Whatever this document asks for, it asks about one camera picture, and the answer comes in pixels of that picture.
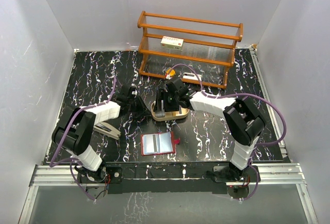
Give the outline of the beige oval card tray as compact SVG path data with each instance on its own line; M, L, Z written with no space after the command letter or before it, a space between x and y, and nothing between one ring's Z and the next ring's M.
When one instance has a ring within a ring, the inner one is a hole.
M178 111L165 112L165 117L163 117L163 118L156 118L154 116L154 111L153 111L154 106L155 106L155 101L151 104L151 115L152 115L153 119L155 121L158 121L158 122L183 119L183 118L186 118L188 116L188 114L190 113L190 110L189 109L187 109L187 108L181 108L179 106L179 110Z

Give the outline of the red card holder wallet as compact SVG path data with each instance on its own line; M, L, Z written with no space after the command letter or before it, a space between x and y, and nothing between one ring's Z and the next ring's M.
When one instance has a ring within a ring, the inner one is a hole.
M165 132L165 133L154 133L158 135L158 145L159 150L157 153L146 153L145 152L145 135L141 135L141 154L142 156L149 156L149 155L161 155L161 154L173 154L176 152L176 146L180 144L180 139L175 138L173 132Z

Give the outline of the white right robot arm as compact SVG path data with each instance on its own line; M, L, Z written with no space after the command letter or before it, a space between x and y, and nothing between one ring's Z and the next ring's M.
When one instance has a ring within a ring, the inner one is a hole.
M204 111L225 119L235 140L229 162L230 176L236 181L247 177L253 150L266 126L253 101L249 97L220 97L189 89L180 78L174 77L166 82L165 88L158 89L151 110L155 117L164 118L180 108Z

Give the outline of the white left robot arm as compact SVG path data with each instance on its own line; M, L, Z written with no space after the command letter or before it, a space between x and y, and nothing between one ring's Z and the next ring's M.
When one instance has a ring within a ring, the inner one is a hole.
M94 126L126 114L138 119L151 114L135 86L123 85L119 93L112 92L109 99L98 104L65 108L52 133L52 142L57 145L57 150L51 166L55 166L56 156L64 148L89 171L93 181L103 181L107 170L101 166L101 157L90 145Z

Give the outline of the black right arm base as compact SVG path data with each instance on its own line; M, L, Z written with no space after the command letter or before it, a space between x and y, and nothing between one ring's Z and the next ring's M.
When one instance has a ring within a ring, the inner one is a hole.
M206 172L206 178L211 179L215 183L225 184L227 188L228 199L230 201L243 201L251 199L261 180L259 169L257 166L249 164L243 170L229 164L225 167L214 166L213 169Z

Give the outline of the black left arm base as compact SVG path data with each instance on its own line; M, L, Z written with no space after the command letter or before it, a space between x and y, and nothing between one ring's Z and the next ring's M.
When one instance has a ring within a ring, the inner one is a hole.
M91 171L83 167L82 162L77 158L69 157L69 159L69 169L74 183L87 196L87 199L93 202L93 204L97 204L100 196L105 196L109 192L110 184L119 184L122 182L123 169L121 167L107 167L103 162L101 162L100 167L96 171ZM104 184L104 189L97 195L91 195L88 193L87 187L82 186L81 180L74 174L74 171L76 171L80 177L87 178L88 182Z

